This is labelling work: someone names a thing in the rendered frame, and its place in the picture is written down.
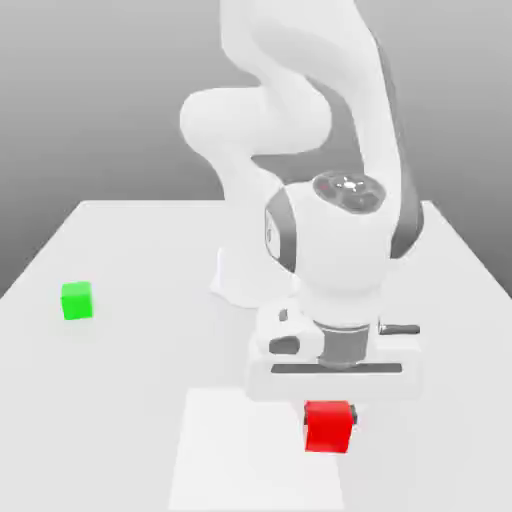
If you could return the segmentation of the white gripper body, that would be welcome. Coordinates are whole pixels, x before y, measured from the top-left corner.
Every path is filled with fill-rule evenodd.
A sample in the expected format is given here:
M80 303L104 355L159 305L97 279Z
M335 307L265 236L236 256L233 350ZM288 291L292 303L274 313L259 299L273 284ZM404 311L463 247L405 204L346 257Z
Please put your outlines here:
M415 398L422 387L422 356L410 338L380 340L373 360L330 369L296 362L291 356L264 356L256 342L248 349L245 389L256 401L380 402Z

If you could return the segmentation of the small red cube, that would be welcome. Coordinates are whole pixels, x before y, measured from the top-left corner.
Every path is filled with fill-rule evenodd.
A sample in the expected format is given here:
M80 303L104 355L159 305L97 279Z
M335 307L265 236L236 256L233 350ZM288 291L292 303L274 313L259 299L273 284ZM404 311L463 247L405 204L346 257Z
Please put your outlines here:
M352 434L347 401L306 401L304 404L305 450L346 453Z

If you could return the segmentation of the small green cube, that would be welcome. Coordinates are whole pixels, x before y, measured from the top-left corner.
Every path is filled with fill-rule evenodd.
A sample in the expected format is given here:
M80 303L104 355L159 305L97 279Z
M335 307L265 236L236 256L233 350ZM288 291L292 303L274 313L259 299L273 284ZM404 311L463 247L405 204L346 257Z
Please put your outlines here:
M61 287L60 299L65 320L93 317L92 287L90 282L64 283Z

